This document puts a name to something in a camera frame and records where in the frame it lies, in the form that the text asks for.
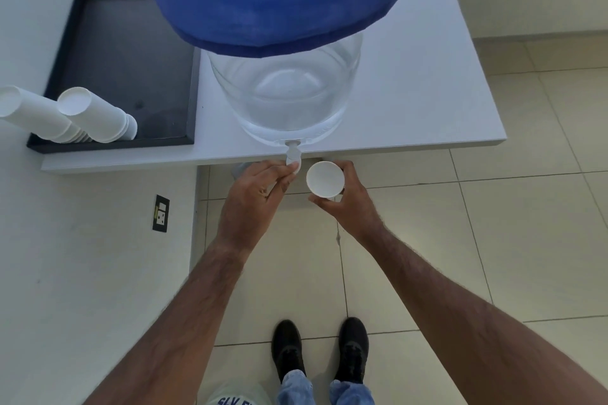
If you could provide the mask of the person's right hand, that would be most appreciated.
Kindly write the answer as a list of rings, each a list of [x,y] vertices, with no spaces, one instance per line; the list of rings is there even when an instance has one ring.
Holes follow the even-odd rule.
[[[361,246],[369,249],[380,234],[385,231],[384,223],[377,213],[367,189],[359,180],[354,164],[351,161],[334,162],[344,172],[345,187],[340,202],[342,211],[330,214],[342,228]]]

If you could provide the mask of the person's left hand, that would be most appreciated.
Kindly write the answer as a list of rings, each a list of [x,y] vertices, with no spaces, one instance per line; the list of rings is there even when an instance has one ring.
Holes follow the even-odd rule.
[[[251,253],[277,212],[280,203],[266,197],[279,178],[294,174],[296,164],[265,160],[253,163],[233,183],[219,217],[215,242],[239,252]]]

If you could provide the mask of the white paper cup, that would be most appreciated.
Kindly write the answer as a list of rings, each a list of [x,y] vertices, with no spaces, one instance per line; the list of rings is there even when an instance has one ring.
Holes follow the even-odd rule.
[[[331,199],[342,193],[345,187],[345,175],[335,163],[319,161],[308,169],[306,182],[312,194]]]

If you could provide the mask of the white dispenser tap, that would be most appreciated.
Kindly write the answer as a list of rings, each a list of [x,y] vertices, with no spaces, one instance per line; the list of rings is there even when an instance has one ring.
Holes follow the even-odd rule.
[[[298,174],[301,169],[301,150],[300,150],[300,140],[287,140],[285,142],[287,146],[286,151],[286,165],[296,164],[297,167],[294,170],[294,174]]]

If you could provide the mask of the person's left forearm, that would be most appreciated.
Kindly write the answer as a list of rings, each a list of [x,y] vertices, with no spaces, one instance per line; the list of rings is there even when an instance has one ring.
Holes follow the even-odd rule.
[[[218,235],[83,405],[194,405],[229,299],[256,242]]]

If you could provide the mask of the person's right forearm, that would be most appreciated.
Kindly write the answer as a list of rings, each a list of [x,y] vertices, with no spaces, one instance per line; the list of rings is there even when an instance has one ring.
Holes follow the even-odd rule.
[[[608,405],[608,389],[579,364],[382,223],[355,231],[468,405]]]

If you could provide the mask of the clear water jug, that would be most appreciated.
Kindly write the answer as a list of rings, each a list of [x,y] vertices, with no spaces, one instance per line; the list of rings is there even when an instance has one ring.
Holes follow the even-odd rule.
[[[340,124],[360,59],[363,33],[323,47],[265,58],[209,53],[211,68],[240,125],[255,140],[312,144]]]

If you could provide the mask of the person's black right shoe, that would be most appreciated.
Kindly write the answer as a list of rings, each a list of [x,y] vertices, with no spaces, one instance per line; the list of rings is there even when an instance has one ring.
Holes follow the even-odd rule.
[[[357,317],[347,317],[338,339],[339,363],[335,380],[363,384],[369,356],[369,337],[365,325]]]

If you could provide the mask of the person's black shoe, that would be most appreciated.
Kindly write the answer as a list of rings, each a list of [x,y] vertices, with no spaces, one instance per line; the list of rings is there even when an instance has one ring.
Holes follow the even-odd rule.
[[[369,337],[365,325],[357,317],[347,317],[338,339],[339,363],[335,380],[363,384],[369,356]]]
[[[300,332],[293,321],[284,319],[275,327],[271,356],[281,383],[291,371],[300,371],[306,375]]]

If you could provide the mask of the person's black left shoe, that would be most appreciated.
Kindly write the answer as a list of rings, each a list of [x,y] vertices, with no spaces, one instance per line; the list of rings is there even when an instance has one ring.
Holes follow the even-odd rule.
[[[300,332],[293,321],[284,319],[275,327],[271,356],[281,383],[291,371],[300,371],[306,375]]]

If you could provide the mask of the person's blue jeans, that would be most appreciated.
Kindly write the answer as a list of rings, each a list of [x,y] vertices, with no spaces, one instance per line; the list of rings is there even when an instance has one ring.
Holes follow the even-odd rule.
[[[370,389],[364,384],[333,380],[329,386],[331,405],[376,405]],[[311,381],[303,371],[285,375],[278,391],[276,405],[316,405]]]

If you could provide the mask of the stack of white cups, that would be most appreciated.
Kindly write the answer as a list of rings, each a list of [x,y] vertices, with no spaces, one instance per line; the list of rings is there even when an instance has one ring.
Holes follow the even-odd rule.
[[[0,120],[54,143],[92,141],[87,132],[59,112],[56,101],[17,86],[0,86]]]
[[[134,140],[138,131],[133,116],[83,87],[69,88],[60,94],[57,108],[99,143]]]

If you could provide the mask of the black tray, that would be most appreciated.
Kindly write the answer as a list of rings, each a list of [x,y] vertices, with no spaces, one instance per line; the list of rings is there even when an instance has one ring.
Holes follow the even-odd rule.
[[[87,88],[134,117],[131,141],[59,144],[31,133],[40,154],[194,144],[201,51],[154,0],[73,0],[44,96]]]

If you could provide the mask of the person's white shirt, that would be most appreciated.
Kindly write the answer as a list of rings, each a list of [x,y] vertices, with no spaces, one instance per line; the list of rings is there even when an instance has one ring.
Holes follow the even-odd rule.
[[[217,387],[204,405],[274,405],[261,384],[234,378]]]

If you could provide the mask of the black wall outlet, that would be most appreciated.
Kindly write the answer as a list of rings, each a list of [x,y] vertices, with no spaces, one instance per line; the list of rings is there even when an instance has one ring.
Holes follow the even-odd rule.
[[[168,214],[170,210],[170,200],[156,194],[155,209],[153,213],[152,230],[166,233],[168,229]]]

